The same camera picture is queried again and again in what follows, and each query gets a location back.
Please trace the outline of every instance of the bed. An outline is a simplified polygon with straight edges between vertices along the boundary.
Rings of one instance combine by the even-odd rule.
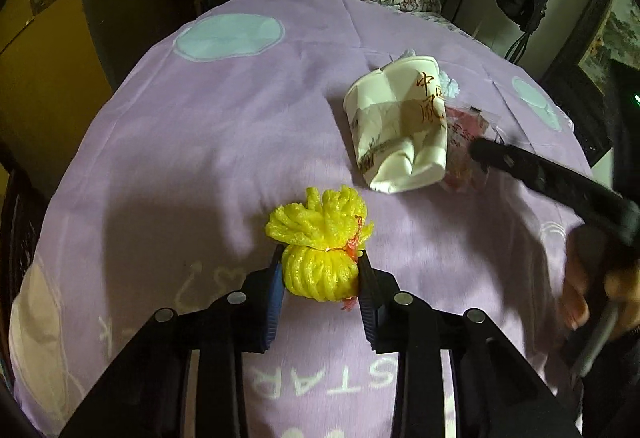
[[[480,192],[364,185],[342,98],[407,49],[436,57],[507,142],[590,172],[521,68],[436,22],[358,0],[219,6],[142,57],[51,199],[10,325],[15,397],[43,433],[60,431],[156,309],[204,308],[265,267],[268,213],[311,185],[363,195],[373,266],[436,309],[485,310],[551,386],[567,381],[555,298],[573,213],[497,172]],[[270,351],[244,357],[251,436],[386,437],[395,369],[370,350],[357,308],[287,294]],[[450,391],[446,407],[451,433]]]

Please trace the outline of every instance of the white letter print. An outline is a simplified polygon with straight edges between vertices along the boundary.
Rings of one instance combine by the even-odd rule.
[[[357,393],[360,391],[359,387],[350,388],[349,387],[349,368],[344,366],[342,368],[342,385],[340,388],[328,389],[326,394],[346,394],[346,393]]]
[[[190,305],[182,299],[184,295],[187,293],[187,290],[191,287],[191,285],[195,281],[196,276],[202,273],[202,263],[199,261],[192,262],[190,269],[191,269],[191,272],[189,274],[189,277],[187,277],[187,279],[182,284],[182,286],[178,289],[178,292],[175,294],[175,297],[174,297],[175,310],[179,314],[197,312],[198,310],[201,309],[200,306]]]
[[[324,370],[318,371],[314,376],[298,376],[296,368],[291,368],[291,378],[293,379],[293,387],[296,390],[296,396],[304,395],[309,389],[315,386],[324,376]]]
[[[107,322],[104,322],[103,318],[98,316],[98,322],[102,330],[98,335],[100,342],[107,341],[107,359],[111,360],[111,354],[113,353],[113,333],[111,331],[111,317],[107,318]]]
[[[389,364],[392,366],[392,371],[379,371],[379,366]],[[369,387],[373,389],[386,388],[390,386],[394,381],[395,372],[398,370],[398,360],[395,357],[380,357],[378,360],[372,362],[369,367],[369,374],[376,380],[369,382]]]
[[[305,438],[304,433],[297,427],[291,427],[284,431],[280,438]],[[340,429],[334,429],[324,438],[346,438],[346,434]]]
[[[245,278],[246,272],[241,268],[232,268],[231,270],[222,266],[216,268],[213,271],[213,279],[218,285],[218,290],[211,296],[211,299],[209,299],[209,304],[213,303],[213,301],[219,299],[223,295],[241,288]]]
[[[277,400],[282,393],[282,369],[276,368],[275,374],[266,374],[262,371],[251,368],[255,377],[251,381],[251,387],[259,396],[267,400]],[[259,386],[266,384],[267,389],[260,389]]]

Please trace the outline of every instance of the light blue circle pattern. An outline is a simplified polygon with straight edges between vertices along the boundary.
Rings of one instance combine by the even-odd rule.
[[[284,25],[255,14],[211,15],[186,28],[174,42],[174,52],[193,62],[257,55],[284,37]]]
[[[536,113],[536,115],[539,116],[546,125],[556,131],[561,131],[555,107],[546,100],[546,97],[543,94],[519,77],[514,77],[511,80],[511,84],[513,85],[513,89],[516,90],[518,96],[520,96],[520,98],[529,105],[534,113]]]

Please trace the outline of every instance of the screw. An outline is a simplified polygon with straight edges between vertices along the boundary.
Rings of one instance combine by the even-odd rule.
[[[241,291],[235,291],[226,296],[226,302],[229,304],[242,304],[246,301],[246,294]]]
[[[466,318],[473,323],[482,323],[484,322],[486,315],[482,310],[479,310],[478,308],[472,308],[466,313]]]
[[[412,302],[414,302],[414,298],[410,293],[407,292],[399,292],[394,296],[394,301],[402,306],[409,306]]]
[[[171,308],[161,308],[154,314],[154,319],[159,323],[165,323],[174,318],[174,311]]]

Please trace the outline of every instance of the pink plastic wrapper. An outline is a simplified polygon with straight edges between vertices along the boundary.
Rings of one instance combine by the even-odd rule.
[[[468,153],[469,143],[483,136],[491,126],[485,114],[476,108],[445,104],[447,114],[447,166],[441,185],[450,191],[478,190],[486,183],[487,172]]]

